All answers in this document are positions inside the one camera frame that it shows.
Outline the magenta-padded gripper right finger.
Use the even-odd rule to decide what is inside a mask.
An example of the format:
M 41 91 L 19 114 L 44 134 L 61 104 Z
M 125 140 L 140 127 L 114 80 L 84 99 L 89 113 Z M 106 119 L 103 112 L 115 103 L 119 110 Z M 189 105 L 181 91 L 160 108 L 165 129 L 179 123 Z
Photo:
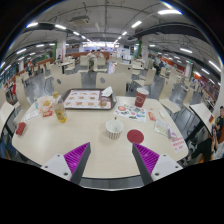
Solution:
M 144 185 L 164 178 L 182 167 L 167 154 L 157 154 L 145 146 L 134 143 L 132 153 Z

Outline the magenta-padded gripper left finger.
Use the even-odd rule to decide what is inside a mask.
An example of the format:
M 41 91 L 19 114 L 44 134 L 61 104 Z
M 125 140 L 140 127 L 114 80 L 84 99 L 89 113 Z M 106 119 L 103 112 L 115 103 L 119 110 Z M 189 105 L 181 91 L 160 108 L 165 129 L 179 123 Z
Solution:
M 66 154 L 56 154 L 42 166 L 42 169 L 74 184 L 79 184 L 90 153 L 90 143 L 87 142 Z

